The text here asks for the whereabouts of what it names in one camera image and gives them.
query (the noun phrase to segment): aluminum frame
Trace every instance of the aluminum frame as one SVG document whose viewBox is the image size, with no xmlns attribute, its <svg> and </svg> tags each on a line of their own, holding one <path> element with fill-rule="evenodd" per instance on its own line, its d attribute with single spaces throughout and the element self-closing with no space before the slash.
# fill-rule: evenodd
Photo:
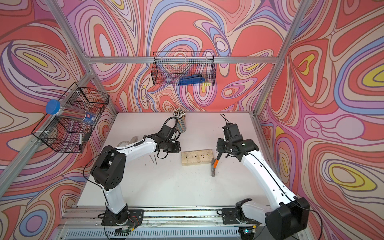
<svg viewBox="0 0 384 240">
<path fill-rule="evenodd" d="M 56 21 L 57 21 L 58 25 L 60 26 L 61 30 L 63 31 L 64 37 L 66 38 L 66 40 L 70 43 L 70 45 L 75 50 L 75 53 L 76 53 L 77 57 L 79 58 L 80 62 L 83 64 L 84 68 L 87 71 L 90 71 L 92 73 L 92 75 L 93 75 L 93 83 L 95 84 L 96 88 L 99 91 L 107 93 L 107 91 L 105 90 L 105 88 L 104 88 L 103 84 L 101 83 L 99 77 L 94 72 L 94 70 L 92 68 L 92 65 L 90 65 L 88 63 L 88 61 L 85 59 L 86 54 L 83 51 L 83 49 L 82 49 L 82 47 L 80 45 L 80 42 L 76 38 L 76 35 L 74 34 L 74 32 L 73 32 L 73 30 L 72 30 L 72 28 L 71 28 L 67 18 L 64 15 L 64 12 L 62 11 L 62 9 L 59 6 L 59 4 L 57 3 L 57 1 L 56 0 L 46 0 L 45 2 L 47 4 L 47 6 L 49 7 L 49 9 L 51 10 L 51 13 L 54 16 L 54 18 L 56 19 Z M 117 112 L 116 112 L 115 107 L 113 106 L 113 103 L 109 102 L 108 105 L 109 105 L 109 108 L 112 111 L 112 114 L 114 115 L 114 117 L 116 117 Z"/>
<path fill-rule="evenodd" d="M 259 143 L 260 143 L 259 147 L 263 152 L 263 157 L 268 161 L 268 165 L 272 168 L 272 170 L 281 180 L 280 173 L 277 171 L 277 165 L 273 160 L 273 153 L 271 152 L 271 149 L 268 146 L 268 143 L 266 141 L 264 134 L 262 134 L 263 130 L 260 125 L 260 121 L 258 120 L 257 116 L 253 115 L 253 113 L 250 113 L 249 115 L 251 117 L 253 128 L 255 129 L 257 138 L 259 140 Z"/>
<path fill-rule="evenodd" d="M 114 228 L 76 228 L 66 229 L 59 239 L 85 240 L 85 239 L 156 239 L 169 240 L 187 238 L 189 240 L 212 239 L 212 240 L 239 240 L 240 231 L 238 227 L 160 227 L 160 228 L 136 228 L 130 234 L 114 235 Z"/>
<path fill-rule="evenodd" d="M 295 35 L 297 33 L 297 30 L 300 27 L 300 24 L 303 21 L 303 18 L 305 16 L 305 13 L 308 10 L 308 7 L 312 4 L 313 0 L 303 0 L 300 2 L 299 7 L 297 8 L 296 14 L 293 17 L 292 23 L 288 29 L 287 35 L 285 36 L 285 39 L 283 40 L 283 44 L 281 45 L 279 54 L 278 54 L 278 61 L 277 63 L 272 67 L 269 77 L 266 80 L 266 83 L 262 89 L 262 92 L 260 93 L 260 96 L 256 102 L 255 109 L 253 110 L 254 114 L 257 114 L 259 111 L 261 104 L 265 100 L 267 94 L 271 90 L 272 84 L 275 81 L 276 77 L 278 76 L 278 72 L 281 68 L 281 66 L 284 63 L 284 59 L 286 54 L 288 53 L 289 47 L 291 46 L 293 39 L 295 38 Z"/>
<path fill-rule="evenodd" d="M 224 225 L 222 216 L 217 214 L 217 210 L 221 208 L 232 208 L 234 206 L 212 206 L 212 207 L 137 207 L 129 206 L 129 209 L 144 209 L 143 222 L 141 226 L 136 228 L 140 231 L 156 231 L 159 229 L 175 229 L 175 228 L 188 228 L 188 229 L 222 229 L 249 227 L 251 224 L 231 224 Z M 59 226 L 56 236 L 51 236 L 52 239 L 63 240 L 66 239 L 68 232 L 90 232 L 102 230 L 104 227 L 101 225 L 101 219 L 97 216 L 105 212 L 105 207 L 93 208 L 77 208 L 67 209 Z M 106 232 L 111 231 L 110 237 L 113 236 L 114 230 L 118 227 L 105 227 Z M 308 234 L 308 228 L 299 232 L 297 236 L 301 240 L 312 240 Z"/>
<path fill-rule="evenodd" d="M 206 57 L 181 57 L 183 59 L 205 59 Z M 153 63 L 153 57 L 93 57 L 86 56 L 89 64 L 95 63 Z M 277 57 L 215 57 L 215 63 L 272 63 L 276 64 Z"/>
<path fill-rule="evenodd" d="M 88 71 L 78 82 L 78 86 L 86 86 L 90 81 L 92 74 Z M 72 96 L 68 94 L 64 99 L 63 103 Z M 44 130 L 53 120 L 55 116 L 50 116 L 48 119 L 41 125 L 38 131 Z M 11 161 L 11 163 L 4 169 L 0 175 L 0 197 L 4 195 L 9 186 L 13 183 L 16 177 L 23 170 L 28 161 L 36 153 L 42 142 L 37 139 L 35 136 L 31 136 L 28 143 L 23 147 L 23 149 L 16 155 L 16 157 Z"/>
</svg>

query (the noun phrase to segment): pencil cup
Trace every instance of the pencil cup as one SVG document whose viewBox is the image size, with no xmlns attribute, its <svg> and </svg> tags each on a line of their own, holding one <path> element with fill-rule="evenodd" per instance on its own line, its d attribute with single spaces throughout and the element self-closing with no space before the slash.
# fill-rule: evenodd
<svg viewBox="0 0 384 240">
<path fill-rule="evenodd" d="M 183 118 L 177 118 L 176 129 L 181 133 L 187 130 L 187 125 L 185 124 L 185 116 Z"/>
</svg>

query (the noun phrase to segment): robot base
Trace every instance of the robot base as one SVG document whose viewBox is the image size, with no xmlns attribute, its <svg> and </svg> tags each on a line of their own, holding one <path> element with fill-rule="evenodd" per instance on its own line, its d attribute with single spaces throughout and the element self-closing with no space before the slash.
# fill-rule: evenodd
<svg viewBox="0 0 384 240">
<path fill-rule="evenodd" d="M 244 224 L 246 222 L 248 222 L 249 224 L 250 223 L 255 223 L 257 224 L 258 222 L 253 220 L 253 219 L 249 219 L 249 218 L 246 218 L 246 217 L 239 217 L 238 215 L 238 210 L 236 208 L 231 208 L 231 209 L 221 209 L 221 212 L 222 212 L 222 218 L 223 218 L 223 224 L 226 225 L 226 224 Z"/>
<path fill-rule="evenodd" d="M 143 221 L 143 209 L 128 210 L 126 205 L 118 214 L 114 214 L 108 208 L 101 222 L 102 226 L 140 226 Z"/>
</svg>

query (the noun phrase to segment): white table surface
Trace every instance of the white table surface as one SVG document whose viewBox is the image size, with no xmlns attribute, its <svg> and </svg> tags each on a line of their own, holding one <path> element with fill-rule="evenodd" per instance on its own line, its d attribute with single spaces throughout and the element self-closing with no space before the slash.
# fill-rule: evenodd
<svg viewBox="0 0 384 240">
<path fill-rule="evenodd" d="M 244 139 L 259 141 L 249 113 L 225 113 L 236 123 Z M 117 146 L 133 136 L 156 133 L 171 113 L 119 113 L 104 146 Z M 224 138 L 224 119 L 220 113 L 187 113 L 187 130 L 178 141 L 182 151 L 212 149 L 217 156 L 216 142 Z M 149 155 L 126 163 L 120 183 L 128 206 L 227 206 L 247 197 L 262 204 L 268 200 L 249 170 L 236 158 L 220 159 L 216 176 L 211 176 L 210 164 L 182 166 L 181 153 L 168 154 L 153 164 Z M 104 206 L 105 198 L 100 188 L 87 182 L 77 205 Z"/>
</svg>

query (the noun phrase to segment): metal vent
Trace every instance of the metal vent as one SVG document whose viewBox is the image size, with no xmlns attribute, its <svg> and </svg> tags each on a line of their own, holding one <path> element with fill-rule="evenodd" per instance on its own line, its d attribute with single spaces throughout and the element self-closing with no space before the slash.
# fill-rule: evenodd
<svg viewBox="0 0 384 240">
<path fill-rule="evenodd" d="M 106 229 L 110 238 L 182 238 L 182 237 L 240 237 L 238 227 L 168 227 L 168 228 L 137 228 L 128 236 L 114 236 L 114 230 Z M 106 239 L 104 229 L 69 229 L 65 239 Z"/>
</svg>

